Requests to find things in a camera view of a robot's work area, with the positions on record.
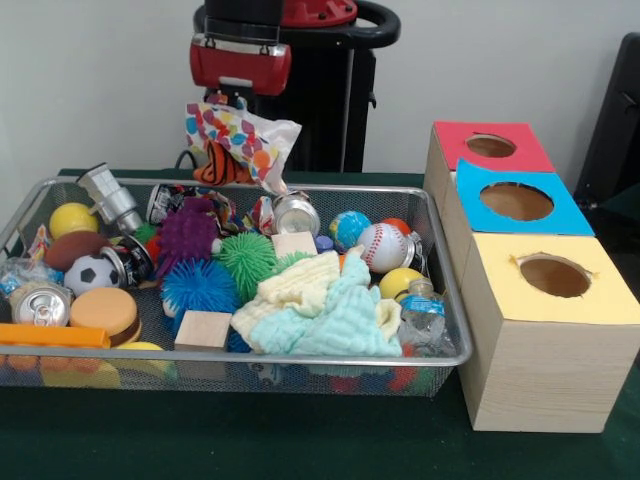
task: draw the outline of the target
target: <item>purple spiky ball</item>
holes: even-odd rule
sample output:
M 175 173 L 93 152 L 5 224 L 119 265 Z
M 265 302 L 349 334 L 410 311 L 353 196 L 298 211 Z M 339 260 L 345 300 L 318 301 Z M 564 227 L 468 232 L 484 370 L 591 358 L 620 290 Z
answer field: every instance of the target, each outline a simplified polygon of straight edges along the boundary
M 169 212 L 158 229 L 160 268 L 156 276 L 163 277 L 185 260 L 209 260 L 211 246 L 219 230 L 211 201 L 206 198 L 187 198 L 184 207 Z

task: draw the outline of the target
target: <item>plastic water bottle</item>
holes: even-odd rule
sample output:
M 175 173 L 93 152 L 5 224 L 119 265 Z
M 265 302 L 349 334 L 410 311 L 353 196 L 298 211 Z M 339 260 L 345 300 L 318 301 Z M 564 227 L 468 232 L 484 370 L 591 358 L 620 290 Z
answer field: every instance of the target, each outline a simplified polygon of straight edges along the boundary
M 445 336 L 445 313 L 442 296 L 433 291 L 427 278 L 409 284 L 409 295 L 401 302 L 402 324 L 398 339 L 415 347 L 421 356 L 438 355 Z

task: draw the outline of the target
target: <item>green table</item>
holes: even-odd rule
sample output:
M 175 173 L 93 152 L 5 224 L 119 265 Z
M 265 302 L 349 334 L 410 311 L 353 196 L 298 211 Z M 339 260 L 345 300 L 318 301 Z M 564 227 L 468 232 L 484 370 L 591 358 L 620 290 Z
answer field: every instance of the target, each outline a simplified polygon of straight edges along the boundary
M 167 178 L 173 171 L 125 176 L 136 173 Z M 287 180 L 422 184 L 419 175 L 288 174 Z M 20 388 L 0 390 L 0 399 L 3 480 L 640 475 L 636 368 L 602 435 L 475 433 L 455 373 L 433 400 Z

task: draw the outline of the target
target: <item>wire tray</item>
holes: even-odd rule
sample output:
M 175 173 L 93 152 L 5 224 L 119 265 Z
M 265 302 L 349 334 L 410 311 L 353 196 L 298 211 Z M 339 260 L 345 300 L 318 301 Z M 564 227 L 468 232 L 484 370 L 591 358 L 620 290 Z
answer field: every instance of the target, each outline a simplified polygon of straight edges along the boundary
M 120 179 L 144 216 L 154 185 L 172 180 Z M 194 182 L 180 182 L 196 185 Z M 403 187 L 292 185 L 306 191 L 323 221 L 322 231 L 338 213 L 358 210 L 372 221 L 404 219 L 422 238 L 431 278 L 445 292 L 446 327 L 455 352 L 432 358 L 272 356 L 173 351 L 157 289 L 131 290 L 143 330 L 140 341 L 165 351 L 97 350 L 0 346 L 0 385 L 128 390 L 218 392 L 288 392 L 354 395 L 434 396 L 451 370 L 471 355 L 472 344 L 442 225 L 433 199 L 423 190 Z M 248 211 L 263 194 L 248 186 L 217 191 Z M 0 233 L 5 254 L 24 255 L 40 224 L 66 202 L 91 205 L 75 178 L 58 177 L 36 185 Z M 106 234 L 117 235 L 101 225 Z M 0 301 L 0 321 L 10 322 L 9 304 Z M 50 357 L 58 357 L 50 362 Z M 51 364 L 58 365 L 51 370 Z

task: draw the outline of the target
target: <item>orange plastic bar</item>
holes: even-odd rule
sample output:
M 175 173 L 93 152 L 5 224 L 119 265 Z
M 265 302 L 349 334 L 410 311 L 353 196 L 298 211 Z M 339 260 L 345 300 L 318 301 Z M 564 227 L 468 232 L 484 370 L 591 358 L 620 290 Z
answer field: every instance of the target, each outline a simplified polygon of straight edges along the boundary
M 67 348 L 109 348 L 103 328 L 36 327 L 0 323 L 0 345 Z

